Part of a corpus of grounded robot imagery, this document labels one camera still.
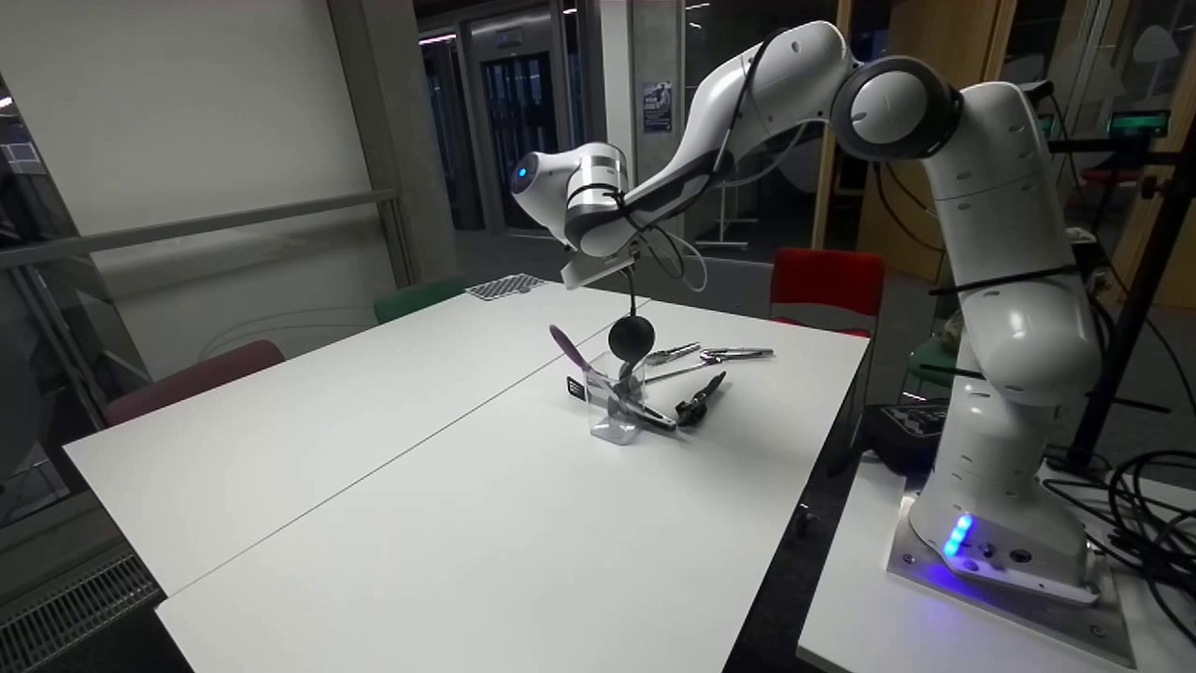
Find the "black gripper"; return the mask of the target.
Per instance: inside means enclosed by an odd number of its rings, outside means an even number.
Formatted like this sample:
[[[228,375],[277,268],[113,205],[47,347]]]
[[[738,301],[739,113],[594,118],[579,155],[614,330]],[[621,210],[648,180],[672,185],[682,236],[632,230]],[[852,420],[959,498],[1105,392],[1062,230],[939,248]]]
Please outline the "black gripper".
[[[623,248],[623,284],[629,291],[639,291],[639,260],[648,259],[648,241],[639,236],[632,236],[632,241]]]

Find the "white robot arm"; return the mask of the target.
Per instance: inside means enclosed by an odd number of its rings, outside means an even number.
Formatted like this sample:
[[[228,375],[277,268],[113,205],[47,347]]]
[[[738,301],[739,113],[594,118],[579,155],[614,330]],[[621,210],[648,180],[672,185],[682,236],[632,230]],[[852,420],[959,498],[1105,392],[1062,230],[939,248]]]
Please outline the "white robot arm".
[[[632,180],[608,140],[531,149],[511,201],[577,259],[604,260],[761,140],[819,122],[860,160],[916,160],[959,310],[958,375],[913,533],[958,577],[1093,605],[1089,533],[1044,482],[1048,432],[1103,354],[1028,89],[958,84],[916,57],[857,59],[840,26],[784,26],[719,64],[672,155]]]

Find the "robot base table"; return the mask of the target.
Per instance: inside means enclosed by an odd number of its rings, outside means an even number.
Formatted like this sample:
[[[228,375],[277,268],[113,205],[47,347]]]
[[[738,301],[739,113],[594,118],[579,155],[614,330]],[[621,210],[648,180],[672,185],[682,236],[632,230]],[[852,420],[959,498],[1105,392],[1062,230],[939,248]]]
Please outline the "robot base table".
[[[1196,673],[1196,646],[1150,590],[1114,568],[1128,661],[1048,633],[1008,609],[949,594],[895,568],[913,494],[882,463],[860,463],[795,649],[832,673]]]

